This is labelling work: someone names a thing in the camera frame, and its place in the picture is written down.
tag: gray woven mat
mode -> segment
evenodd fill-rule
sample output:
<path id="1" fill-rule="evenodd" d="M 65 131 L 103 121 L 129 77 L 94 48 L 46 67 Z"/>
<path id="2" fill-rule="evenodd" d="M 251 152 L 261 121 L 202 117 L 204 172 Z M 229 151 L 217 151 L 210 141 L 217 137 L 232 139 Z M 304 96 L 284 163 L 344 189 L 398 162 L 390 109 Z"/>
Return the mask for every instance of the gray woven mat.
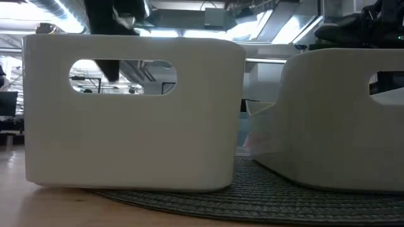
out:
<path id="1" fill-rule="evenodd" d="M 93 190 L 130 205 L 257 223 L 404 226 L 403 195 L 326 192 L 285 180 L 250 159 L 235 161 L 230 187 L 210 193 Z"/>

